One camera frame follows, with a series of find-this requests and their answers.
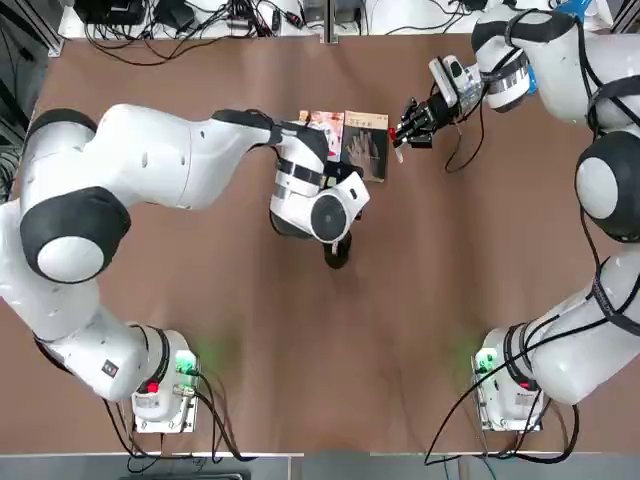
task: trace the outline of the metal frame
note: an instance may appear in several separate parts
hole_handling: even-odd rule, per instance
[[[612,33],[626,33],[640,17],[640,1],[631,0],[623,6],[613,20]]]
[[[338,37],[335,31],[336,0],[324,0],[324,35],[322,43],[337,44]]]
[[[15,0],[15,3],[49,47],[49,56],[59,57],[64,45],[64,39],[58,35],[56,29],[36,11],[29,0]]]

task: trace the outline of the camera on robot arm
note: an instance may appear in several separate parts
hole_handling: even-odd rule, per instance
[[[482,100],[483,83],[477,65],[463,67],[449,55],[429,63],[434,83],[426,101],[409,100],[400,123],[391,132],[393,146],[405,144],[414,148],[431,148],[433,135],[447,125],[460,123]]]

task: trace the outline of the black joint cap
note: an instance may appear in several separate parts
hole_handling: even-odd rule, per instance
[[[95,276],[111,263],[130,226],[129,212],[115,195],[102,187],[89,187],[51,197],[29,209],[20,222],[20,238],[27,263],[38,275],[56,283],[81,283],[92,277],[64,282],[42,272],[38,264],[42,248],[62,237],[90,240],[100,247],[104,258]]]

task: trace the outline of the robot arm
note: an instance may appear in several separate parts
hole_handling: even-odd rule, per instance
[[[83,282],[104,270],[129,228],[127,208],[137,202],[184,209],[211,205],[256,146],[278,149],[271,214],[279,224],[338,242],[369,200],[356,173],[346,184],[321,191],[323,134],[276,124],[261,112],[222,110],[204,122],[189,122],[117,105],[102,117],[95,136],[89,119],[69,115],[51,111],[36,120],[21,185],[27,262],[54,282]]]
[[[594,280],[602,288],[590,285],[533,322],[491,331],[475,356],[474,371],[482,376],[540,340],[609,319],[538,347],[497,372],[495,382],[482,384],[483,428],[523,430],[538,389],[576,404],[640,353],[640,125],[633,118],[640,113],[640,36],[585,38],[571,15],[501,5],[478,20],[471,40],[476,65],[464,68],[455,57],[430,64],[438,91],[420,104],[425,108],[407,110],[395,146],[414,145],[424,136],[430,143],[438,129],[466,119],[478,85],[492,109],[515,108],[529,90],[530,63],[553,116],[586,125],[589,112],[596,112],[600,138],[578,159],[576,193],[591,220],[625,244]],[[585,72],[585,58],[596,78]],[[542,404],[540,396],[532,422]]]
[[[119,322],[100,304],[94,277],[129,229],[128,207],[206,208],[260,146],[278,153],[274,227],[340,242],[369,194],[356,172],[324,188],[322,132],[258,111],[189,122],[131,105],[112,107],[97,127],[53,110],[30,128],[21,197],[0,207],[0,292],[51,359],[107,400],[133,395],[145,423],[183,424],[178,364],[195,357],[177,332]]]

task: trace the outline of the book cover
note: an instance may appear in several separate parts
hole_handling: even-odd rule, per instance
[[[365,182],[387,176],[388,126],[387,115],[345,112],[340,161],[361,167]]]
[[[342,129],[344,126],[344,113],[338,112],[309,112],[300,111],[301,122],[308,123],[310,127],[322,130],[329,143],[329,158],[331,162],[340,161],[342,148]]]

